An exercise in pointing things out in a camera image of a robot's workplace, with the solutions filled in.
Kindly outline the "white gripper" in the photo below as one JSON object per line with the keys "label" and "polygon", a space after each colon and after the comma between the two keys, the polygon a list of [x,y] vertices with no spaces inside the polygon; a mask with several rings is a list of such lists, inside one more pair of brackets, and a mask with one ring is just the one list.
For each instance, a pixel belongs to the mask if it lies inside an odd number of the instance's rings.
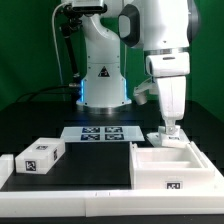
{"label": "white gripper", "polygon": [[166,133],[174,134],[174,120],[181,120],[185,111],[186,76],[190,73],[189,54],[148,55],[145,66],[158,89],[161,114],[166,120]]}

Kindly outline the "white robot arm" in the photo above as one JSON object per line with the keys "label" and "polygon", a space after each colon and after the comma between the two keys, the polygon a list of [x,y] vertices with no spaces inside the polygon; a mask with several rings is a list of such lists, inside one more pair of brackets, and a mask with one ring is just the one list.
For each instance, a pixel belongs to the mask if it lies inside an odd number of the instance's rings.
{"label": "white robot arm", "polygon": [[120,72],[120,45],[143,51],[149,79],[135,88],[134,97],[145,102],[143,92],[159,96],[165,132],[177,132],[176,122],[185,110],[186,76],[190,73],[188,48],[198,31],[195,0],[80,0],[86,10],[105,9],[105,17],[118,19],[118,31],[101,24],[102,15],[81,17],[86,41],[87,73],[82,79],[79,105],[115,109],[127,105],[126,80]]}

